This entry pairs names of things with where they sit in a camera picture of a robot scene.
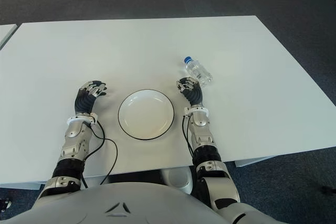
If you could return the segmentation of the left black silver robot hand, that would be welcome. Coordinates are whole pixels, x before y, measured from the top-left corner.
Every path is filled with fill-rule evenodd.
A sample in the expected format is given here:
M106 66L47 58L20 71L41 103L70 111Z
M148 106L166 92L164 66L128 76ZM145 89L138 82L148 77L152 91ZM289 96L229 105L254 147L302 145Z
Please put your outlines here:
M75 99L75 113L90 114L96 99L107 94L106 89L106 84L98 80L88 81L82 85Z

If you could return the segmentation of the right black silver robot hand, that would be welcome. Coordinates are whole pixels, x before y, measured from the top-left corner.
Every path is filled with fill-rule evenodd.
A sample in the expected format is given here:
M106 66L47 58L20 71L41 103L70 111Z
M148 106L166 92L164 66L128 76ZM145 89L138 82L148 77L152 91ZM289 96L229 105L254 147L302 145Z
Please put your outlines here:
M203 106L203 93L199 82L192 77L184 77L176 82L177 89L190 106Z

